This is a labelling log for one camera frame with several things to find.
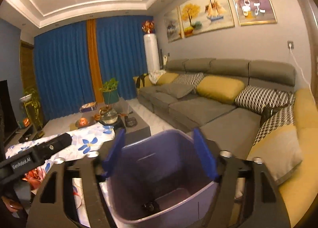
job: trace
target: black and white pillow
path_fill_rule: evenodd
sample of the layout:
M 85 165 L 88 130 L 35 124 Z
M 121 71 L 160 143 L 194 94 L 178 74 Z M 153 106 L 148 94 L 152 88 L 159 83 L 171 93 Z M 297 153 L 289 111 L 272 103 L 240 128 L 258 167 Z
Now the black and white pillow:
M 204 73 L 203 72 L 200 72 L 200 73 L 186 73 L 186 74 L 179 75 L 173 81 L 173 83 L 192 85 L 194 88 L 193 88 L 191 93 L 195 94 L 197 92 L 196 88 L 197 88 L 198 84 L 200 84 L 200 82 L 202 81 L 203 78 L 204 78 Z
M 282 108 L 279 112 L 264 122 L 257 133 L 253 146 L 278 127 L 289 124 L 294 124 L 293 107 L 291 105 Z
M 262 114 L 264 107 L 280 107 L 293 105 L 295 95 L 276 89 L 268 89 L 255 86 L 245 87 L 235 99 L 238 107 Z

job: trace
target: purple container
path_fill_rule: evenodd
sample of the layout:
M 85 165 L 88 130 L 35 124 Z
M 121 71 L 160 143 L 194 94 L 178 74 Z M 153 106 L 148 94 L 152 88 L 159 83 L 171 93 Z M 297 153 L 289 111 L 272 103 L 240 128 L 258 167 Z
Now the purple container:
M 163 131 L 122 149 L 107 179 L 109 207 L 118 227 L 199 227 L 217 183 L 209 179 L 193 146 L 179 130 Z M 142 205 L 155 200 L 160 212 Z

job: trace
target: picture frame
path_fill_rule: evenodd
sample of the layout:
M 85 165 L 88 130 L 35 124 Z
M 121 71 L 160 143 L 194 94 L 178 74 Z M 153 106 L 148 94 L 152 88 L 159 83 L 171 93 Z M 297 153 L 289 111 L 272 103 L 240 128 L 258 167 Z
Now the picture frame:
M 235 26 L 229 0 L 188 0 L 179 10 L 186 38 Z
M 167 31 L 168 43 L 182 39 L 178 7 L 164 14 L 164 24 Z
M 276 24 L 271 0 L 233 0 L 240 26 L 251 24 Z

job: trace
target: wall outlet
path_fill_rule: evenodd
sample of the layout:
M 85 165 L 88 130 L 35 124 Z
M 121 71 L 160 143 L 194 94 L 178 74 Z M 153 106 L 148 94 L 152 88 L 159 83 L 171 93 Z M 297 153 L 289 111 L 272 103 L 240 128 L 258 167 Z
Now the wall outlet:
M 293 50 L 294 49 L 294 42 L 293 41 L 287 41 L 288 49 L 289 49 L 289 44 L 292 45 L 292 50 Z

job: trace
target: white cable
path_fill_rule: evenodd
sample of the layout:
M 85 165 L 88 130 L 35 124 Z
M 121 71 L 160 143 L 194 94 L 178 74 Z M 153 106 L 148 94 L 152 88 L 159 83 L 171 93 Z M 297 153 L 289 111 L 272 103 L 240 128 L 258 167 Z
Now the white cable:
M 313 98 L 314 103 L 316 104 L 316 100 L 315 100 L 315 98 L 314 98 L 314 96 L 313 96 L 313 92 L 311 91 L 310 83 L 309 83 L 309 82 L 307 81 L 307 79 L 305 78 L 304 72 L 303 72 L 302 68 L 300 67 L 300 65 L 298 64 L 298 62 L 297 62 L 297 60 L 296 60 L 296 58 L 295 58 L 295 56 L 294 56 L 294 54 L 293 54 L 293 52 L 292 52 L 292 45 L 291 45 L 291 44 L 289 44 L 289 51 L 290 51 L 290 54 L 292 55 L 292 57 L 293 57 L 293 59 L 294 59 L 294 61 L 295 61 L 295 63 L 296 63 L 296 66 L 300 69 L 301 74 L 302 74 L 302 77 L 303 77 L 305 83 L 306 83 L 306 84 L 308 85 L 308 87 L 309 87 L 309 91 L 310 91 L 311 97 Z

